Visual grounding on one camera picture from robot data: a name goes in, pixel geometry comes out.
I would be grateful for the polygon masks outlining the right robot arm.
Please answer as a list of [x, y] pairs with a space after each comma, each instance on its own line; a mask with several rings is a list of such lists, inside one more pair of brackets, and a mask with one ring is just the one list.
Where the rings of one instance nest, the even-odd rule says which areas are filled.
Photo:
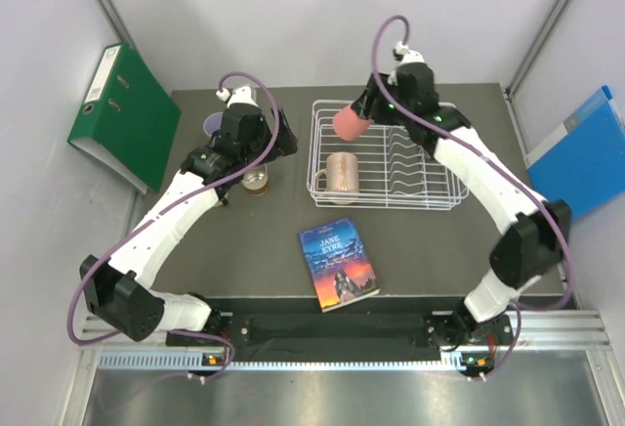
[[492, 218], [500, 239], [488, 271], [451, 317], [460, 339], [476, 344], [511, 302], [563, 260], [571, 210], [521, 183], [458, 108], [440, 101], [434, 73], [419, 52], [397, 42], [393, 54], [396, 67], [388, 74], [373, 72], [351, 108], [366, 124], [404, 129]]

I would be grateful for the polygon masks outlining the cream and brown cup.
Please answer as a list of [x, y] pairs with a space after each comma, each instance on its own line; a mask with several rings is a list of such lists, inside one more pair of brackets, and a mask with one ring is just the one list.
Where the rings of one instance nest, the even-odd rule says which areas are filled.
[[241, 185], [251, 195], [262, 195], [269, 189], [269, 173], [265, 164], [249, 169], [242, 177]]

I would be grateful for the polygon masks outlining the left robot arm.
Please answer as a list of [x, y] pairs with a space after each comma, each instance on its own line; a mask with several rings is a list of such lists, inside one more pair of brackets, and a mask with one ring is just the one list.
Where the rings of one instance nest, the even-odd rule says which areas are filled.
[[208, 302], [152, 286], [188, 231], [224, 203], [229, 189], [249, 170], [298, 149], [283, 110], [273, 106], [273, 120], [268, 121], [251, 86], [222, 88], [216, 95], [225, 109], [209, 143], [187, 155], [168, 189], [126, 237], [80, 267], [88, 311], [136, 342], [172, 330], [186, 330], [204, 345], [219, 338], [222, 323], [211, 315]]

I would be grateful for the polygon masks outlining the white wire dish rack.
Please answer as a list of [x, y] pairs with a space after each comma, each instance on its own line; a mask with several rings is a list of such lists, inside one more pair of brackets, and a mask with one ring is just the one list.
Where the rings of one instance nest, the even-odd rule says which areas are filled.
[[338, 152], [349, 152], [358, 160], [359, 193], [352, 208], [447, 211], [468, 197], [460, 179], [429, 158], [399, 126], [373, 125], [352, 142], [339, 138], [332, 120], [348, 104], [344, 100], [312, 104], [307, 189], [316, 206], [345, 204], [321, 174], [330, 155]]

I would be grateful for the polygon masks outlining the salmon pink cup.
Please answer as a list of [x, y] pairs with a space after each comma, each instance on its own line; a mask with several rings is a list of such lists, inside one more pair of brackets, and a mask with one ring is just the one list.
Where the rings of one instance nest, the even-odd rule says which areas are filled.
[[372, 124], [371, 120], [360, 118], [351, 106], [340, 109], [333, 117], [332, 126], [336, 135], [344, 141], [354, 141]]

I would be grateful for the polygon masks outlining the lilac cup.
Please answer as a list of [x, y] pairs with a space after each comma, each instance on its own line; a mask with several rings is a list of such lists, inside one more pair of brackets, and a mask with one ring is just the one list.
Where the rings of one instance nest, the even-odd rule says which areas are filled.
[[221, 127], [223, 113], [221, 111], [214, 112], [206, 117], [203, 122], [203, 131], [207, 137], [211, 137]]

